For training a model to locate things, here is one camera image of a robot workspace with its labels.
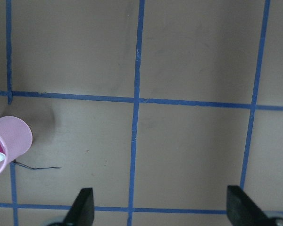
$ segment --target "pink cup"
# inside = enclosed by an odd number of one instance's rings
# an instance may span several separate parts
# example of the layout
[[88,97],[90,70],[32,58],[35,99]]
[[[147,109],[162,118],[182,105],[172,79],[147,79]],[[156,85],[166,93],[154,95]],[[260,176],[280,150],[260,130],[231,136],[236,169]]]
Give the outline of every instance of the pink cup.
[[6,156],[0,162],[0,173],[11,161],[28,151],[33,135],[28,125],[13,116],[0,118],[0,144]]

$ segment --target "black wire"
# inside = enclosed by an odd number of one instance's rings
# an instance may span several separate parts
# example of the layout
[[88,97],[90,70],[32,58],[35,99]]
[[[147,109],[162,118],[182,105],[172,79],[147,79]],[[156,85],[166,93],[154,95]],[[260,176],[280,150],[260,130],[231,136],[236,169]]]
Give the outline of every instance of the black wire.
[[26,169],[29,169],[29,170],[42,170],[42,169],[44,170],[44,169],[60,169],[60,168],[62,168],[61,166],[44,167],[44,168],[33,168],[33,167],[27,166],[27,165],[25,165],[23,163],[17,162],[16,160],[13,160],[13,163],[18,165],[18,166],[22,166],[22,167],[24,167]]

